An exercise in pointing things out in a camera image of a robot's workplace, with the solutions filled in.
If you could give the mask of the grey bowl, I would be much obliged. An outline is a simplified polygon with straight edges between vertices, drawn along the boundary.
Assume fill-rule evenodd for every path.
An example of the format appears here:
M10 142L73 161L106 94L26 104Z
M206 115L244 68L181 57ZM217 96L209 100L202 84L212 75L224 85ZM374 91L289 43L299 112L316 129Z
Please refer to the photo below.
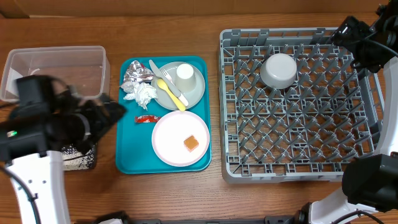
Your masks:
M262 82L271 88L285 89L290 87L296 77L297 64L287 54L271 55L261 66Z

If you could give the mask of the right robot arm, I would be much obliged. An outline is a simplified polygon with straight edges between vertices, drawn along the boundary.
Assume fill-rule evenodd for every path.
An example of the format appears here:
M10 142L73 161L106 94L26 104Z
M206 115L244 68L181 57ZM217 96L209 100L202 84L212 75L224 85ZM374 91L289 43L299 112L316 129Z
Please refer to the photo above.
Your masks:
M349 223L375 213L397 209L397 1L380 5L378 19L367 25L348 16L331 36L334 45L353 54L351 67L361 73L382 70L386 83L383 120L371 127L370 156L350 162L341 187L307 203L291 223Z

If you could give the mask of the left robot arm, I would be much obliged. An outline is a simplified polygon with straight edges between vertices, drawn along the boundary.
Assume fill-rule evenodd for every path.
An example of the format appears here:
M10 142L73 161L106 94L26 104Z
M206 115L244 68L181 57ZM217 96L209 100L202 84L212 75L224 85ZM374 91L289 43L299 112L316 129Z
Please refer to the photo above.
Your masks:
M107 94L85 101L69 85L56 93L55 81L18 78L18 106L1 123L1 171L11 179L23 223L70 222L62 149L86 154L126 112Z

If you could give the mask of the grey dishwasher rack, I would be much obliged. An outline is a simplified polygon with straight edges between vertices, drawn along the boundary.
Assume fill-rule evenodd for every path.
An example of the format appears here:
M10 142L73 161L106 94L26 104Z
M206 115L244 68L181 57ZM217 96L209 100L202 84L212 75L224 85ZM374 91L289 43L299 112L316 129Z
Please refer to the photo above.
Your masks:
M222 175L230 184L339 182L346 166L370 156L371 127L382 121L379 78L351 68L331 43L333 28L226 29L220 34ZM287 54L294 83L266 86L264 62Z

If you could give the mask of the red candy wrapper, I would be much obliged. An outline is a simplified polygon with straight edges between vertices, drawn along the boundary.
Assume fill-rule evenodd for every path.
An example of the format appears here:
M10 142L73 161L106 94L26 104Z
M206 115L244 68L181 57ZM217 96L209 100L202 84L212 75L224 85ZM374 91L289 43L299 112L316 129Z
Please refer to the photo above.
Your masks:
M156 123L161 119L161 116L142 115L134 118L135 123Z

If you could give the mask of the crumpled white tissue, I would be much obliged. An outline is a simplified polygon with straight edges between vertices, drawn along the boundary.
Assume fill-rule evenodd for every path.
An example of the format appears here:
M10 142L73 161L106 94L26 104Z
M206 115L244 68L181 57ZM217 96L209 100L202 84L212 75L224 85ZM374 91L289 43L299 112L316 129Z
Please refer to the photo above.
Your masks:
M124 100L135 100L144 110L152 99L157 98L157 90L147 83L126 81L120 88L126 93Z

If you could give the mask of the crumpled aluminium foil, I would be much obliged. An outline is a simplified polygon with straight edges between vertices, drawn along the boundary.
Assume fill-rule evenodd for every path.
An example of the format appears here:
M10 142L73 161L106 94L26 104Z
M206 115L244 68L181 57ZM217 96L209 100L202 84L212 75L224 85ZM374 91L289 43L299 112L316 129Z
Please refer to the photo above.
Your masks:
M123 73L123 83L150 83L154 76L155 75L152 70L145 67L138 60L133 60L128 64L126 71Z

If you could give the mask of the clear plastic bin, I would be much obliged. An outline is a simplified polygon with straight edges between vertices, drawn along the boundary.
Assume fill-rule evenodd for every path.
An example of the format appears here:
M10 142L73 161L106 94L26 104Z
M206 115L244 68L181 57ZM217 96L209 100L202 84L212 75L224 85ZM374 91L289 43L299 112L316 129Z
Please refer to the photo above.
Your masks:
M16 102L16 80L29 75L59 78L73 86L78 96L93 100L109 93L110 73L106 51L100 45L14 49L2 73L1 100Z

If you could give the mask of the yellow plastic spoon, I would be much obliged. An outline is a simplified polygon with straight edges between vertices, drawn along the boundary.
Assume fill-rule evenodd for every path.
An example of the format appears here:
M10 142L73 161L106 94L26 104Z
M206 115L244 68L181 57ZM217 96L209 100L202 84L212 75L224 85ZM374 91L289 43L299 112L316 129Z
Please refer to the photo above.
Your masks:
M186 110L185 105L170 91L166 82L164 82L163 79L161 79L161 78L157 79L156 83L160 89L162 89L169 95L170 99L174 102L174 104L180 111Z

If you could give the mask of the white round plate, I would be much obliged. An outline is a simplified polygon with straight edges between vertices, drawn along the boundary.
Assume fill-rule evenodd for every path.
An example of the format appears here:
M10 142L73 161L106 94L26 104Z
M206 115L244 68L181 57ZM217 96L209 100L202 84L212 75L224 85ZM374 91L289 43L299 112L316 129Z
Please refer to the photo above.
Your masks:
M183 142L191 135L198 140L199 146L189 152ZM208 152L210 131L199 115L190 111L173 111L154 126L152 147L162 162L174 167L190 166Z

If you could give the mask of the white plastic knife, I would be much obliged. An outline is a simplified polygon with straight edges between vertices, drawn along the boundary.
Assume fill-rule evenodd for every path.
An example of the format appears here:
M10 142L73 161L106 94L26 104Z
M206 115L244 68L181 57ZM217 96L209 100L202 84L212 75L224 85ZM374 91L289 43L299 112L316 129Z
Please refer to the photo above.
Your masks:
M157 65L153 62L153 60L149 60L149 65L150 65L150 69L153 71L153 73L155 74L155 76L157 77L156 79L162 79L162 74L161 74L161 70L157 67ZM182 92L175 86L175 84L171 84L168 81L164 81L166 82L168 88L170 89L170 91L185 105L188 106L188 100L184 97L184 95L182 94Z

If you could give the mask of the white plastic fork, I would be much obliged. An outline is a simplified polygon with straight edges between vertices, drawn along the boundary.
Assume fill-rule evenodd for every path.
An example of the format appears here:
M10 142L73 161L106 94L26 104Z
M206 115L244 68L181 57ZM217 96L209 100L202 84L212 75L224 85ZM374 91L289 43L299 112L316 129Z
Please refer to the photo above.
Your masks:
M160 72L162 74L162 79L164 81L168 81L169 83L173 84L172 77L170 76L170 74L166 70L162 69Z

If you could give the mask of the white paper cup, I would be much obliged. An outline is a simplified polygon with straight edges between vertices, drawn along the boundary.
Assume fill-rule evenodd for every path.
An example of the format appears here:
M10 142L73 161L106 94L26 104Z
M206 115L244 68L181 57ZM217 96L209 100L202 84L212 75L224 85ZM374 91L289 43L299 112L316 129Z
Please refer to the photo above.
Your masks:
M195 89L195 71L190 64L183 63L177 67L175 86L183 93L188 93Z

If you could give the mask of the orange food cube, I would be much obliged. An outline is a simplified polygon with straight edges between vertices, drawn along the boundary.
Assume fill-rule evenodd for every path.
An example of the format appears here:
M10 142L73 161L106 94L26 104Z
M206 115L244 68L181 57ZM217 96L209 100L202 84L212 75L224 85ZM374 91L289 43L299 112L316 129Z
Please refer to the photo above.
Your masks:
M194 149L196 149L199 146L199 142L194 135L191 135L188 138L186 138L183 143L189 152L192 152Z

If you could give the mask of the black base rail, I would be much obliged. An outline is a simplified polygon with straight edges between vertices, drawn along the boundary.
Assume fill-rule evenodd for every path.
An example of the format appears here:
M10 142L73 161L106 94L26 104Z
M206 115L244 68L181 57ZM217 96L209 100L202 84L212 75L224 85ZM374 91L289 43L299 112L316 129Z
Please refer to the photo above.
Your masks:
M264 218L243 219L213 219L213 220L133 220L126 212L114 212L103 215L90 223L112 223L118 221L122 224L305 224L308 223L308 213L299 210L295 215L266 216Z

